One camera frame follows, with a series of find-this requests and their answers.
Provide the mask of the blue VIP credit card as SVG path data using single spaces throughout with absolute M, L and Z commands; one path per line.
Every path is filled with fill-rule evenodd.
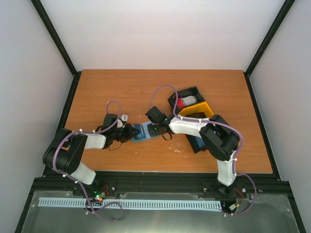
M 144 135 L 144 129 L 143 129 L 142 125 L 141 124 L 135 124 L 134 128 L 139 130 L 139 133 L 136 136 L 134 136 L 132 141 L 133 142 L 143 141 L 145 139 L 145 135 Z

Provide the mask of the blue card holder wallet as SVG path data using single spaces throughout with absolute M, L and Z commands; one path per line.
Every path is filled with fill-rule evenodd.
M 150 121 L 147 121 L 147 122 L 144 122 L 144 123 L 141 123 L 143 129 L 144 129 L 144 135 L 145 135 L 145 139 L 143 141 L 147 141 L 147 140 L 150 140 L 150 139 L 153 139 L 155 137 L 150 137 L 149 136 L 149 133 L 148 133 L 148 124 L 150 124 L 152 122 Z

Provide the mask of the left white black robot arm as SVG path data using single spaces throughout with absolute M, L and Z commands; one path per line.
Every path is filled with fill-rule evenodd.
M 84 190 L 90 195 L 97 195 L 101 183 L 95 179 L 96 172 L 82 163 L 83 152 L 108 149 L 114 141 L 125 143 L 138 136 L 140 130 L 127 121 L 127 115 L 106 114 L 103 124 L 92 132 L 61 128 L 46 149 L 43 164 L 63 177 L 83 183 Z

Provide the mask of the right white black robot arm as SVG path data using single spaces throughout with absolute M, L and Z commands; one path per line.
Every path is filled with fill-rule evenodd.
M 237 154 L 244 146 L 244 137 L 220 116 L 210 118 L 192 118 L 176 115 L 167 116 L 157 107 L 145 114 L 153 124 L 153 130 L 159 135 L 168 133 L 186 134 L 202 139 L 206 149 L 217 160 L 218 189 L 221 193 L 234 189 Z

